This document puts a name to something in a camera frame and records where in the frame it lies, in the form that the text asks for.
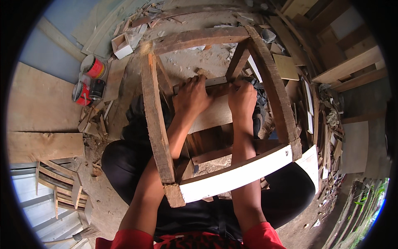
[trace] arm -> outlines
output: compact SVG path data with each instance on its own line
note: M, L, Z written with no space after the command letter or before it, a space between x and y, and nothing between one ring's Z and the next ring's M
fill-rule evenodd
M173 159L178 159L182 146L196 117L210 106L212 98L205 90L206 77L188 78L181 83L176 97L176 114L167 130ZM164 196L155 159L152 157L142 173L134 198L120 223L119 230L137 229L153 236L160 202Z
M256 106L257 91L247 81L236 81L230 86L228 104L234 127L232 164L243 162L256 156L253 146L252 114ZM234 212L242 234L255 225L265 222L261 209L260 181L254 181L231 191Z

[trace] broom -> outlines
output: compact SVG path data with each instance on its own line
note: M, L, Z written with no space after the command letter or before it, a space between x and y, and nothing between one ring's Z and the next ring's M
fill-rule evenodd
M43 241L43 244L52 245L52 244L63 243L63 242L70 241L70 240L79 241L82 239L98 236L99 234L100 234L100 232L96 227L89 226L89 227L84 228L80 233L72 235L72 238L55 240L55 241Z

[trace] red shirt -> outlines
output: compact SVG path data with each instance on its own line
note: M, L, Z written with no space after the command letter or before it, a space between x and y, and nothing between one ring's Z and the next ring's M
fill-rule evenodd
M243 243L208 232L191 232L160 237L163 242L153 244L153 237L143 231L125 229L116 233L114 240L97 238L96 249L121 248L267 248L283 249L278 234L268 222L262 222L243 235Z

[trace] red paint can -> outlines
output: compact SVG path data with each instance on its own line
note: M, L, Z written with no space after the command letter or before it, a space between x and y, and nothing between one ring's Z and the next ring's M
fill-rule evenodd
M90 87L79 81L73 88L72 100L81 106L87 106L92 102L92 99L88 96L89 93Z
M91 78L99 78L105 73L105 64L94 55L87 55L80 65L80 71Z

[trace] black pants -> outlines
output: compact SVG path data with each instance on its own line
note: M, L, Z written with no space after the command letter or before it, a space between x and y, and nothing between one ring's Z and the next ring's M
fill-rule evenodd
M148 143L118 140L105 148L102 169L116 192L129 205L151 156ZM275 171L265 179L270 189L261 192L261 206L265 218L275 229L299 215L315 195L310 177L296 163ZM155 236L207 231L241 240L232 200L213 198L213 202L199 200L184 207L171 208L164 196L158 209Z

